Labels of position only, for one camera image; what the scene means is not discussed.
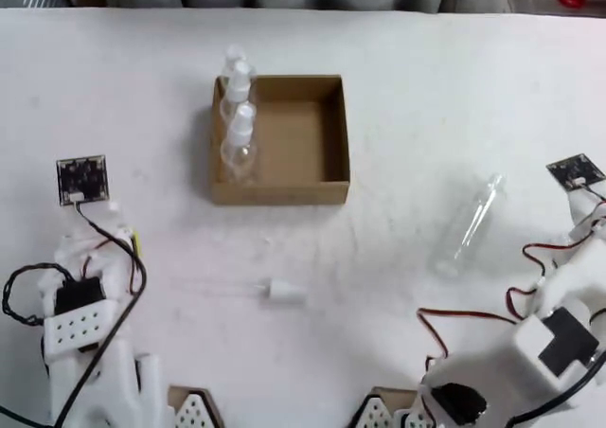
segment white bracket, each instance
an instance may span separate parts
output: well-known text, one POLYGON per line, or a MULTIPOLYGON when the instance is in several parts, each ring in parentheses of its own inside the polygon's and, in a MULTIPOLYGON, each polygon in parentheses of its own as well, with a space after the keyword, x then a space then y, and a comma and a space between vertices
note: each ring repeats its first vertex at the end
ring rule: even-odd
POLYGON ((200 395, 189 395, 175 418, 176 428, 215 428, 200 395))
POLYGON ((364 411, 356 428, 392 428, 393 419, 387 406, 380 398, 371 398, 366 403, 364 411))
POLYGON ((394 426, 397 428, 434 428, 434 424, 427 415, 416 409, 405 409, 396 411, 394 414, 394 426))
POLYGON ((48 362, 69 350, 100 342, 116 319, 118 303, 100 300, 45 319, 45 357, 48 362))

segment brown box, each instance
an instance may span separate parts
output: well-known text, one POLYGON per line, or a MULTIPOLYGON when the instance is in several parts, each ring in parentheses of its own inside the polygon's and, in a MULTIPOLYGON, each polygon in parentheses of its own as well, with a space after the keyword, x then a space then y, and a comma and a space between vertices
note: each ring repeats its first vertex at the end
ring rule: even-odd
POLYGON ((348 127, 339 76, 259 76, 255 83, 256 182, 224 181, 224 126, 215 83, 210 193, 219 205, 337 205, 349 190, 348 127))

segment black wire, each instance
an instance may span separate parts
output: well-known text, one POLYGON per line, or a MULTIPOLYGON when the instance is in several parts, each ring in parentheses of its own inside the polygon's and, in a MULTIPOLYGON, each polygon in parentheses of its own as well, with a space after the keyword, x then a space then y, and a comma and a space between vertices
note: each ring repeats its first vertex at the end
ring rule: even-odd
POLYGON ((40 355, 42 356, 42 363, 45 365, 46 376, 50 377, 50 371, 48 370, 48 365, 46 364, 46 352, 45 352, 45 336, 42 335, 40 339, 40 355))
POLYGON ((86 220, 86 222, 93 229, 95 229, 101 236, 103 236, 104 238, 108 239, 109 241, 112 241, 117 246, 119 246, 120 248, 122 248, 122 250, 124 250, 124 252, 127 255, 129 255, 132 260, 134 260, 134 262, 136 263, 137 267, 139 268, 139 270, 141 272, 141 285, 139 286, 138 291, 134 293, 133 298, 131 299, 131 301, 129 302, 129 304, 126 306, 126 308, 124 309, 124 311, 122 312, 122 314, 120 315, 120 317, 118 317, 116 323, 114 324, 114 326, 112 327, 112 329, 108 333, 107 338, 105 338, 105 341, 103 341, 103 343, 101 344, 101 346, 99 347, 99 349, 97 349, 97 352, 95 353, 95 356, 91 360, 91 363, 88 365, 88 367, 86 367, 86 369, 82 373, 82 376, 80 377, 80 380, 78 381, 78 383, 76 384, 76 386, 72 390, 72 393, 67 398, 67 401, 65 402, 65 405, 63 406, 63 409, 62 409, 61 413, 57 417, 57 421, 55 421, 55 425, 54 425, 53 428, 62 428, 63 427, 63 424, 65 423, 65 420, 67 419, 67 415, 69 414, 70 409, 74 405, 74 402, 78 398, 78 395, 82 391, 82 388, 86 384, 86 381, 88 380, 88 378, 90 378, 91 374, 93 374, 93 371, 95 370, 95 367, 97 366, 97 364, 101 360, 101 357, 103 357, 103 354, 105 353, 105 351, 107 350, 107 348, 112 343, 112 340, 114 339, 114 337, 116 337, 117 331, 120 329, 120 327, 122 327, 122 324, 124 324, 124 321, 126 321, 126 318, 129 316, 129 314, 133 310, 134 306, 139 301, 139 298, 141 297, 141 295, 145 291, 145 288, 147 286, 147 281, 148 281, 148 274, 147 274, 147 271, 145 269, 145 266, 143 265, 143 262, 141 261, 141 259, 139 258, 139 256, 127 244, 124 243, 124 241, 121 241, 121 240, 117 239, 112 234, 110 234, 109 232, 107 232, 105 229, 99 227, 93 221, 89 220, 82 213, 82 211, 80 209, 80 203, 76 203, 76 210, 86 220))
POLYGON ((604 313, 606 313, 606 308, 602 308, 600 310, 597 310, 596 312, 594 312, 591 317, 589 318, 589 324, 591 324, 592 322, 594 322, 596 320, 597 317, 600 317, 601 315, 603 315, 604 313))
POLYGON ((512 428, 515 425, 520 423, 524 423, 526 421, 533 420, 537 417, 543 416, 549 411, 552 411, 556 407, 564 404, 572 397, 574 397, 577 393, 581 391, 581 389, 587 385, 594 376, 601 370, 601 368, 606 363, 606 351, 602 352, 593 365, 589 368, 589 370, 584 374, 582 378, 580 378, 574 385, 572 385, 568 390, 562 392, 556 398, 546 402, 545 404, 533 409, 532 411, 525 412, 519 416, 512 417, 509 419, 508 424, 505 425, 505 428, 512 428))
POLYGON ((25 266, 21 267, 20 269, 15 270, 10 275, 7 283, 4 285, 4 292, 2 293, 2 311, 4 314, 7 314, 8 316, 12 317, 15 321, 18 321, 25 326, 30 326, 30 327, 41 326, 45 321, 43 320, 42 317, 38 317, 34 314, 32 314, 29 317, 23 317, 22 315, 17 314, 10 307, 10 294, 12 293, 12 285, 14 284, 15 280, 17 279, 17 277, 19 275, 24 274, 25 272, 29 272, 31 270, 40 270, 40 269, 55 269, 58 272, 61 272, 63 274, 63 276, 65 276, 66 282, 74 282, 74 278, 69 273, 69 271, 55 262, 41 262, 39 264, 34 264, 34 265, 25 265, 25 266))
POLYGON ((585 190, 590 192, 591 194, 597 196, 601 201, 606 202, 606 198, 604 196, 602 196, 601 194, 599 194, 598 192, 596 192, 595 190, 593 190, 591 187, 589 187, 588 185, 581 185, 581 187, 585 190))
POLYGON ((20 416, 19 414, 15 414, 12 411, 9 411, 6 407, 0 406, 0 414, 7 416, 9 419, 13 419, 23 423, 26 426, 31 426, 33 428, 54 428, 51 425, 43 425, 38 423, 37 421, 33 421, 30 419, 26 419, 25 417, 20 416))

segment white table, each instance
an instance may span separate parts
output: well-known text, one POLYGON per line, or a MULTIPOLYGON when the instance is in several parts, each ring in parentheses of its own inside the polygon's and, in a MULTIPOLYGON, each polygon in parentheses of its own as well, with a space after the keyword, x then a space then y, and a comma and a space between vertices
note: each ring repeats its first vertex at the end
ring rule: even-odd
MULTIPOLYGON (((544 165, 586 152, 606 168, 605 45, 606 23, 585 19, 2 10, 1 274, 52 259, 55 160, 104 153, 151 278, 136 344, 161 355, 170 382, 209 388, 228 427, 343 426, 372 385, 415 388, 438 352, 418 306, 504 313, 506 287, 536 277, 519 247, 570 228, 544 165), (259 73, 343 75, 345 206, 209 203, 204 124, 232 42, 259 73), (508 199, 477 271, 433 276, 440 231, 494 171, 508 199), (308 285, 311 306, 247 296, 246 282, 268 276, 308 285)), ((36 280, 15 290, 23 312, 39 310, 36 280)), ((501 329, 437 325, 454 350, 501 329)), ((44 419, 41 333, 6 316, 0 331, 0 402, 44 419)), ((599 400, 539 426, 597 426, 599 400)))

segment black circuit board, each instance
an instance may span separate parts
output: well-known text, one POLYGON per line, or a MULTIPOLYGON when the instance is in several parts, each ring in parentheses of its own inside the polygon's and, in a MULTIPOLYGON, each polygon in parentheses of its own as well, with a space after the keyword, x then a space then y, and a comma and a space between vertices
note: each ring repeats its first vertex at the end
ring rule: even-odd
POLYGON ((581 188, 575 183, 580 178, 584 179, 583 185, 588 187, 606 179, 604 173, 584 153, 547 165, 547 169, 568 192, 581 188))
POLYGON ((58 160, 57 182, 61 205, 110 199, 105 155, 58 160))

